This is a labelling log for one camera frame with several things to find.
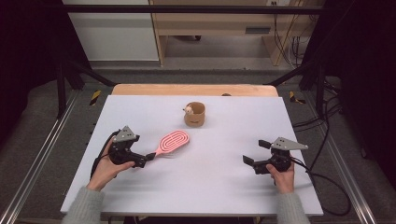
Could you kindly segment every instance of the white table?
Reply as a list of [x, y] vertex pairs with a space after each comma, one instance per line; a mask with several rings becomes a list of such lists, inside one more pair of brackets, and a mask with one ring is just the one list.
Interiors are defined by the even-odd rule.
[[[204, 126], [184, 124], [182, 108], [205, 104]], [[280, 97], [111, 95], [92, 134], [61, 211], [67, 213], [78, 190], [90, 179], [93, 160], [108, 136], [128, 125], [140, 135], [132, 150], [146, 155], [163, 136], [184, 130], [190, 142], [173, 158], [157, 158], [145, 168], [120, 173], [104, 189], [103, 213], [118, 216], [255, 217], [276, 213], [276, 187], [269, 175], [255, 175], [242, 155], [271, 157], [258, 140], [279, 136], [296, 141]], [[300, 151], [291, 152], [303, 161]], [[323, 215], [304, 169], [296, 165], [295, 191], [309, 216]]]

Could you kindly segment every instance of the yellow marker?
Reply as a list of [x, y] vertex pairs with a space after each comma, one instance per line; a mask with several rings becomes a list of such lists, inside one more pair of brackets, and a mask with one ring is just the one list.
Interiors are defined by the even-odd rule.
[[91, 98], [90, 105], [95, 105], [95, 104], [96, 104], [96, 101], [98, 100], [98, 97], [99, 97], [99, 95], [100, 95], [100, 92], [101, 92], [101, 91], [96, 91], [96, 92], [93, 93], [93, 96], [92, 96], [92, 98]]
[[305, 100], [297, 100], [297, 99], [295, 98], [294, 92], [293, 92], [293, 91], [290, 92], [290, 101], [291, 101], [291, 102], [294, 102], [294, 103], [299, 103], [299, 104], [301, 104], [301, 105], [305, 104]]

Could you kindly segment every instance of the aluminum rail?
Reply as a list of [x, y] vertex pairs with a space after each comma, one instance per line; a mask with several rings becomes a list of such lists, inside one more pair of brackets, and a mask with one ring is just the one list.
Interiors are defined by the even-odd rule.
[[322, 15], [341, 9], [324, 7], [246, 7], [246, 6], [169, 6], [169, 5], [44, 5], [45, 9], [71, 13], [205, 13], [205, 14], [296, 14]]
[[[308, 105], [311, 108], [312, 112], [316, 115], [316, 109], [314, 106], [314, 96], [312, 92], [304, 92], [304, 98], [307, 99]], [[323, 123], [319, 125], [320, 132], [322, 136], [325, 136], [326, 133], [326, 124]], [[370, 209], [370, 206], [364, 199], [364, 196], [359, 188], [358, 183], [353, 177], [352, 172], [350, 171], [347, 163], [345, 162], [343, 156], [341, 155], [341, 150], [337, 147], [334, 139], [332, 138], [332, 134], [329, 133], [328, 138], [326, 139], [327, 146], [329, 149], [329, 154], [332, 157], [332, 161], [334, 162], [334, 166], [338, 171], [341, 181], [343, 182], [344, 188], [349, 196], [350, 201], [355, 208], [356, 214], [361, 220], [362, 224], [375, 224], [376, 220], [373, 215], [373, 212]]]
[[40, 151], [38, 152], [35, 161], [33, 162], [30, 170], [28, 171], [27, 175], [23, 179], [20, 187], [18, 188], [17, 192], [15, 193], [13, 199], [8, 204], [7, 209], [5, 212], [0, 216], [0, 223], [1, 224], [12, 224], [16, 221], [18, 214], [20, 213], [27, 197], [29, 196], [38, 176], [40, 175], [41, 170], [44, 167], [44, 164], [53, 149], [53, 146], [56, 143], [61, 131], [73, 110], [76, 101], [79, 97], [79, 91], [72, 91], [68, 107], [64, 115], [55, 121], [49, 135], [47, 136], [46, 141], [44, 142], [43, 146], [41, 147]]

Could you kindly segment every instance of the small wooden container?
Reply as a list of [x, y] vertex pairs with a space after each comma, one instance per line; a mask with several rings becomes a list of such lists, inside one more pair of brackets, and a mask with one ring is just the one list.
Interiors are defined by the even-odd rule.
[[204, 125], [205, 105], [199, 102], [191, 102], [187, 105], [191, 106], [193, 114], [184, 115], [184, 122], [186, 123], [186, 125], [194, 128]]

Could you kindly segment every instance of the gray floor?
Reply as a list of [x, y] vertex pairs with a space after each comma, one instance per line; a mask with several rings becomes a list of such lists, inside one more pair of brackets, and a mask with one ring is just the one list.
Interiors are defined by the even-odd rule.
[[[200, 42], [192, 37], [176, 36], [170, 39], [164, 67], [152, 63], [104, 64], [97, 63], [98, 73], [122, 83], [248, 83], [262, 84], [286, 74], [290, 65], [273, 67], [268, 54], [259, 38], [206, 37]], [[85, 77], [87, 84], [83, 91], [69, 91], [77, 96], [76, 105], [51, 149], [51, 153], [38, 170], [39, 176], [30, 189], [25, 202], [18, 212], [18, 218], [60, 219], [59, 212], [64, 194], [71, 184], [79, 161], [90, 141], [90, 132], [98, 120], [106, 95], [111, 88]], [[298, 104], [290, 101], [290, 91], [297, 99], [309, 101], [310, 91], [300, 91], [296, 77], [278, 86], [280, 96], [284, 98], [292, 123], [306, 121], [315, 116], [310, 104]], [[334, 85], [339, 83], [331, 78]], [[96, 105], [89, 105], [92, 94], [101, 90]], [[21, 116], [20, 122], [0, 151], [0, 179], [3, 183], [0, 191], [1, 213], [18, 190], [35, 156], [40, 152], [57, 114], [56, 83], [50, 82], [31, 91], [29, 105]], [[336, 143], [347, 167], [361, 190], [373, 214], [374, 223], [396, 223], [394, 208], [396, 192], [382, 175], [375, 161], [361, 157], [360, 143], [350, 127], [345, 115], [336, 113], [330, 121], [332, 139]], [[322, 142], [320, 127], [299, 132], [295, 129], [299, 142], [308, 144], [310, 150], [304, 151], [306, 164], [310, 164]], [[329, 145], [326, 145], [318, 158], [315, 173], [326, 175], [342, 185], [338, 166], [334, 163]], [[344, 194], [322, 178], [316, 178], [318, 196], [322, 206], [330, 211], [341, 213], [347, 208]], [[322, 217], [311, 217], [313, 223], [373, 223], [362, 222], [358, 216], [359, 205], [354, 204], [349, 213], [339, 217], [325, 212]], [[273, 223], [272, 217], [264, 223]]]

